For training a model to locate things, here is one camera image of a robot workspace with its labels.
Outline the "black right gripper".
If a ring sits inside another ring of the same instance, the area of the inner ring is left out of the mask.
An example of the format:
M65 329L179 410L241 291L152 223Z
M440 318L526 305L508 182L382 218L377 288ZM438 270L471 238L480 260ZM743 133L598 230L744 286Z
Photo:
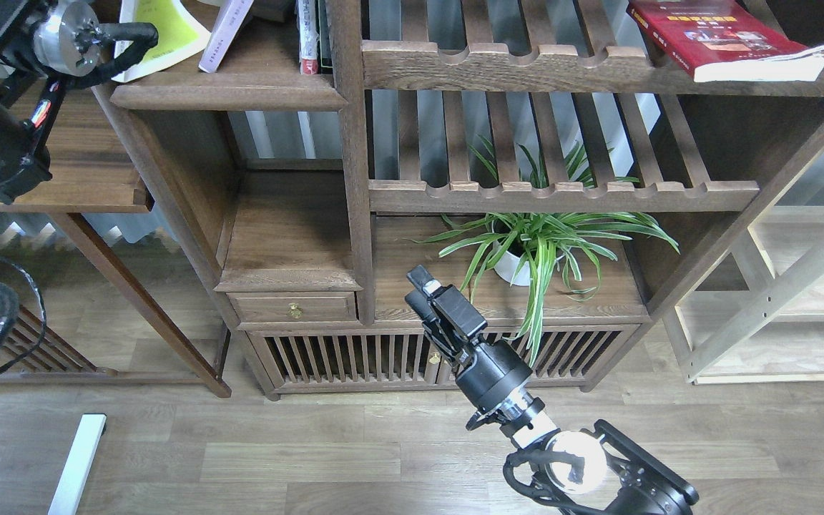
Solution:
M499 423L506 430L527 424L533 398L526 391L529 365L507 343L491 343L483 337L487 322L455 286L448 287L424 266L406 274L417 291L405 302L425 328L425 335L453 368L456 385L474 404L476 413L466 427L474 430Z

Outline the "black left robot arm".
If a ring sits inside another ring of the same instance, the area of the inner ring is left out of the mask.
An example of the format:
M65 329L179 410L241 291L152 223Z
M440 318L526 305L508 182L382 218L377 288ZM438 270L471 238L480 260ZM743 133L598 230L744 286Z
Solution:
M157 43L155 25L103 24L85 1L0 1L0 202L52 178L46 141L67 92L104 84Z

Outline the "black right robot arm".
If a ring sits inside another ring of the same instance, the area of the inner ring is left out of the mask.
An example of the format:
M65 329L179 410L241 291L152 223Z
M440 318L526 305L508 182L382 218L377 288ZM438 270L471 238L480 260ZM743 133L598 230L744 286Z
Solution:
M408 280L414 290L406 303L475 407L467 429L496 423L514 445L501 467L511 489L564 514L595 514L574 498L613 475L620 489L605 514L690 514L697 490L608 421L596 421L592 431L560 430L527 390L530 366L507 343L484 337L486 320L460 290L422 266L412 268Z

